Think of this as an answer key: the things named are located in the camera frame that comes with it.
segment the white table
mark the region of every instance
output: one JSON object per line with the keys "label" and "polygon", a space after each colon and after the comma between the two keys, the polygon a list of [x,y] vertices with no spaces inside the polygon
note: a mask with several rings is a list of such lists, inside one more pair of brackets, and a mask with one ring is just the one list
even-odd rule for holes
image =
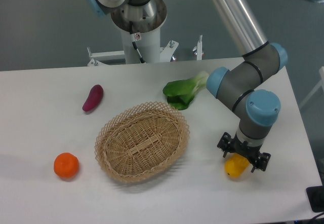
{"label": "white table", "polygon": [[[216,147],[239,119],[206,89],[182,111],[190,126],[187,152],[165,174],[144,184],[112,181],[95,160],[105,123],[147,101],[165,101],[169,81],[241,58],[164,64],[0,72],[0,223],[259,223],[311,218],[305,189],[321,181],[284,68],[260,88],[281,100],[281,112],[261,150],[271,153],[265,172],[240,181],[224,172]],[[82,111],[89,90],[104,88],[91,114]],[[80,161],[71,182],[53,172],[53,161],[71,152]]]}

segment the robotic arm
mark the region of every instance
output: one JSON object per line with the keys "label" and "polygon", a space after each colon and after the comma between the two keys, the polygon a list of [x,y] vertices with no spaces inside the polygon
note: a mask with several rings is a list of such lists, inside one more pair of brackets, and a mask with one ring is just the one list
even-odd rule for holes
{"label": "robotic arm", "polygon": [[[148,61],[154,60],[154,56],[150,54],[152,50],[159,49],[159,27],[167,16],[162,0],[88,1],[99,16],[111,13],[116,26],[127,34],[123,38],[122,32],[122,38],[125,54],[127,51],[129,54],[133,52],[130,60],[139,61],[141,53]],[[234,138],[224,133],[217,147],[224,152],[224,157],[230,152],[247,158],[253,165],[252,172],[255,169],[265,171],[270,154],[260,153],[260,148],[278,117],[280,100],[272,92],[254,90],[282,69],[288,56],[279,44],[268,42],[245,0],[212,1],[245,60],[232,71],[224,67],[215,70],[207,80],[207,89],[240,118]],[[144,36],[156,30],[158,35],[148,35],[145,40],[150,44],[158,40],[158,44],[155,48],[154,45],[149,47],[147,51],[147,44],[139,49],[136,39],[130,36],[135,32]],[[156,60],[159,51],[153,53]]]}

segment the white label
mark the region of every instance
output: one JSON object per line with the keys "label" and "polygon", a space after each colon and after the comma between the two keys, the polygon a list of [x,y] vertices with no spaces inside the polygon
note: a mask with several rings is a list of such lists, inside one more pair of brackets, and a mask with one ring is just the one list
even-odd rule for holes
{"label": "white label", "polygon": [[135,36],[135,40],[136,41],[140,41],[140,40],[142,40],[142,36],[141,36],[141,33],[134,33],[134,36]]}

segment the gray floor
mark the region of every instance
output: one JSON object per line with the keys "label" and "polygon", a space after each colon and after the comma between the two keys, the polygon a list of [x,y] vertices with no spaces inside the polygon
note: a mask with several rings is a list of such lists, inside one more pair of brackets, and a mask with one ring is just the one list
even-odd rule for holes
{"label": "gray floor", "polygon": [[[168,19],[161,45],[180,43],[179,60],[203,34],[205,58],[238,57],[211,0],[164,0]],[[288,51],[287,66],[300,102],[324,66],[324,4],[308,0],[247,0],[270,42]],[[109,17],[97,18],[85,0],[0,0],[0,70],[86,66],[92,52],[122,50]],[[324,95],[317,93],[301,111],[316,159],[324,158]]]}

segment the black cable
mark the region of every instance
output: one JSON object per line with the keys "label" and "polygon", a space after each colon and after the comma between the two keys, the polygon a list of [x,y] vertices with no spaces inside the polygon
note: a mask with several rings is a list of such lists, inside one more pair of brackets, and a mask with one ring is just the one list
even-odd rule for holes
{"label": "black cable", "polygon": [[[132,23],[132,21],[130,21],[130,35],[133,35],[133,34],[134,34],[134,32],[133,32],[133,23]],[[136,50],[136,52],[138,54],[138,57],[139,57],[141,63],[145,63],[145,60],[143,59],[143,57],[142,57],[142,55],[140,53],[140,50],[138,50],[138,47],[136,45],[136,41],[133,41],[132,44],[133,44],[133,48]]]}
{"label": "black cable", "polygon": [[312,224],[316,218],[318,218],[318,217],[320,217],[320,216],[322,216],[322,215],[324,215],[324,212],[321,213],[321,214],[318,214],[318,215],[314,216],[312,219],[310,219],[310,220],[308,221],[307,224]]}

